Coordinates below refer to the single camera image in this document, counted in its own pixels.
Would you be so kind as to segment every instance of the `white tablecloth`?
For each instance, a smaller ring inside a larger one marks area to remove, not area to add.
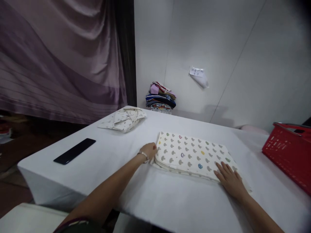
[[[76,206],[101,182],[163,131],[225,145],[253,189],[252,196],[285,232],[302,232],[310,197],[280,171],[261,148],[267,135],[144,110],[147,118],[123,134],[97,128],[103,119],[23,159],[18,167],[37,204]],[[53,160],[85,138],[96,140],[67,165]],[[143,164],[123,192],[119,209],[172,232],[249,232],[239,206],[222,186]]]

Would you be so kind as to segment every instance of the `wrist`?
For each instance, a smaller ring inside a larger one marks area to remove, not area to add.
[[[240,205],[242,207],[245,207],[246,205],[248,205],[251,201],[252,201],[252,197],[247,193],[246,195],[244,195],[243,197],[241,197],[238,202],[240,203]]]
[[[144,163],[147,161],[147,157],[141,153],[138,153],[136,156],[135,156],[141,163]]]

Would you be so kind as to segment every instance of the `hand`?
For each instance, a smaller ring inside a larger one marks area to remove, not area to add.
[[[214,173],[220,180],[221,184],[231,196],[237,199],[238,202],[242,203],[250,195],[246,191],[239,173],[237,173],[237,171],[233,172],[231,167],[224,162],[221,162],[222,166],[219,163],[216,163],[216,165],[221,173],[216,171],[214,171]]]
[[[153,159],[153,157],[158,152],[156,144],[154,142],[144,145],[139,151],[145,152],[149,160]]]

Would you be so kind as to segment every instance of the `plastic basket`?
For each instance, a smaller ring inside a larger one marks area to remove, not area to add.
[[[311,196],[311,127],[273,125],[262,153]]]

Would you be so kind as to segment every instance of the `smartphone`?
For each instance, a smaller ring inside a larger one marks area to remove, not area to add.
[[[77,157],[79,154],[81,154],[83,151],[85,151],[87,148],[89,148],[91,145],[93,145],[95,142],[96,141],[93,139],[84,139],[82,142],[75,145],[73,148],[69,149],[61,156],[54,159],[53,161],[56,163],[66,165],[75,157]]]

